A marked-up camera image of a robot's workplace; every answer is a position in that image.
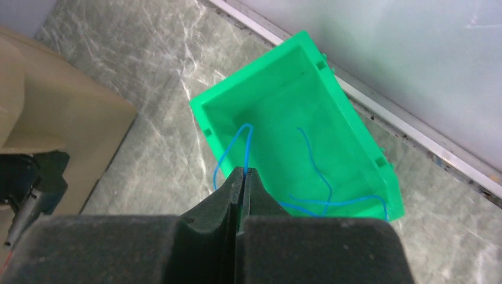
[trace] floor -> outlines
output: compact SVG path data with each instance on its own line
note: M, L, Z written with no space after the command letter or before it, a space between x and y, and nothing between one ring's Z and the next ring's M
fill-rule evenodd
M270 49L198 0L61 0L36 38L139 111L84 214L182 214L208 196L215 159L188 101ZM361 118L395 165L416 282L502 283L502 210Z

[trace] green plastic bin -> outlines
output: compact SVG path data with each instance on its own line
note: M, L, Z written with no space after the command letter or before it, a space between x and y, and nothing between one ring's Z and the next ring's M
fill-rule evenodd
M368 195L382 197L389 220L404 215L397 177L345 93L326 57L302 31L227 79L192 99L190 106L216 159L244 123L254 126L249 167L258 170L265 189L279 202L323 214L329 189L315 171L313 159L331 184L331 202ZM225 175L244 165L247 131L221 165ZM307 216L285 208L293 216ZM329 217L384 219L382 203L368 199L330 206Z

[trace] red wire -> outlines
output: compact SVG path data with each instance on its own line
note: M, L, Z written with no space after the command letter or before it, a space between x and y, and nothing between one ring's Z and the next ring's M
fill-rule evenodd
M11 252L9 253L9 256L8 256L8 257L7 257L7 259L5 260L4 266L2 266L2 269L0 270L0 275L4 272L5 267L7 267L7 264L9 263L9 260L11 259L11 256L12 256L12 252L13 252L13 251L11 251Z

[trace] gray marble tile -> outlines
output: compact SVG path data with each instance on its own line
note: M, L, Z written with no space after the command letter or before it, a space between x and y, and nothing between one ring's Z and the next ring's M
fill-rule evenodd
M502 210L361 118L395 165L406 215L392 226L417 283L502 283Z
M37 39L139 111L85 214L181 214L211 193L188 101L268 47L196 0L61 0ZM362 119L395 164L406 216L392 225L417 283L502 283L502 211Z
M215 159L188 101L267 48L198 1L60 1L37 39L138 109L84 214L181 214Z

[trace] blue cable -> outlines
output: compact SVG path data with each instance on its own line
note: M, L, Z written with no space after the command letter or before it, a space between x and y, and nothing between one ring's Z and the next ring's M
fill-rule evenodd
M368 199L378 199L378 200L380 200L380 202L382 202L382 206L384 207L385 220L387 222L389 221L389 214L388 214L388 211L387 211L387 204L385 203L385 200L383 198L381 198L380 196L378 196L378 195L363 196L363 197L360 197L360 198L356 198L356 199L349 200L349 201L344 201L344 202L324 202L324 201L315 201L315 200L308 200L308 199L300 199L300 198L293 197L291 194L289 195L289 197L291 199L293 199L294 201L297 201L297 202L314 203L314 204L326 204L326 206L345 206L345 205L354 204L354 203L361 202L361 201L368 200Z
M255 129L254 126L252 126L249 123L244 123L239 130L237 131L237 134L234 136L232 141L230 142L229 146L223 153L223 155L220 157L220 160L218 161L218 164L216 165L216 169L214 169L214 174L213 174L213 187L214 190L216 191L218 188L216 187L216 174L218 173L218 169L221 167L221 164L223 163L223 160L225 157L228 155L230 149L232 146L234 146L235 142L237 141L237 138L239 137L240 133L245 129L249 128L249 133L247 134L247 140L246 140L246 152L244 154L244 178L246 177L247 174L247 166L249 164L249 146L251 145L251 137L253 136L253 130Z
M329 194L328 200L326 202L326 207L324 208L324 212L323 212L323 215L326 215L327 212L328 212L328 206L329 206L327 203L329 203L331 201L331 197L333 195L333 188L331 187L331 185L329 184L329 182L324 178L324 176L321 173L321 171L319 171L319 169L316 166L316 163L314 163L314 156L312 155L312 148L310 147L310 143L308 142L307 135L305 134L305 132L303 131L303 129L301 129L300 127L297 127L297 129L301 132L301 134L303 134L303 138L305 138L305 142L307 143L307 147L308 147L308 155L310 156L310 162L314 166L314 170L317 172L317 174L321 177L321 179L323 180L323 182L328 186L328 188L330 190L330 194Z
M306 213L306 214L308 214L310 216L313 216L313 217L322 217L321 215L317 215L317 214L315 214L315 213L313 213L313 212L311 212L311 211L309 211L307 209L304 209L304 208L302 208L300 206L297 206L297 205L293 205L293 204L289 204L289 203L284 203L284 202L279 202L279 204L282 207L288 207L288 208L296 209L298 211L301 211L301 212Z
M222 164L223 160L228 155L230 149L233 147L233 145L237 141L237 138L239 137L240 133L245 128L249 128L249 133L247 135L246 152L244 154L244 178L247 175L247 169L248 169L248 165L249 165L249 148L250 148L250 145L251 145L251 138L253 136L254 126L251 125L251 124L249 124L249 123L244 123L239 128L239 130L238 130L237 134L234 136L234 138L231 140L229 146L227 147L227 149L225 150L225 152L223 153L223 155L220 157L220 159L218 161L218 164L216 165L216 169L214 169L213 187L214 187L215 191L218 189L216 187L216 174L218 173L218 169L221 167L221 164ZM314 158L313 158L313 155L312 155L312 148L310 147L310 143L308 142L307 135L305 134L305 132L300 127L297 127L297 129L301 132L301 134L305 138L305 142L307 143L307 147L308 147L308 153L309 153L309 156L310 156L310 162L312 162L312 165L314 166L314 170L321 177L321 179L323 180L323 182L328 186L328 188L330 190L330 194L329 194L327 202L308 200L308 199L299 199L299 198L293 197L291 194L289 195L289 197L291 199L293 199L293 200L295 200L297 202L305 202L305 203L312 203L312 204L325 204L326 207L324 208L324 213L323 213L322 216L321 215L317 215L317 214L315 214L315 213L313 213L313 212L311 212L311 211L309 211L307 209L304 209L304 208L302 208L301 206L298 206L298 205L288 204L288 203L284 203L284 202L279 202L279 204L282 207L296 209L298 211L301 211L301 212L306 213L306 214L308 214L310 216L313 216L313 217L323 217L323 216L325 216L327 214L327 209L328 209L329 206L344 206L344 205L354 204L354 203L357 203L357 202L360 202L360 201L364 201L364 200L368 200L368 199L378 199L378 200L380 200L380 202L382 202L382 205L384 207L385 220L388 222L389 221L389 217L388 217L388 211L387 211L387 204L385 203L385 200L383 198L381 198L380 196L377 196L377 195L368 195L368 196L363 196L361 198L356 198L356 199L353 199L353 200L350 200L350 201L345 201L345 202L330 202L331 201L331 197L333 195L333 188L331 187L331 185L329 184L329 182L326 180L326 178L324 178L323 174L319 171L319 169L317 168L316 164L314 163Z

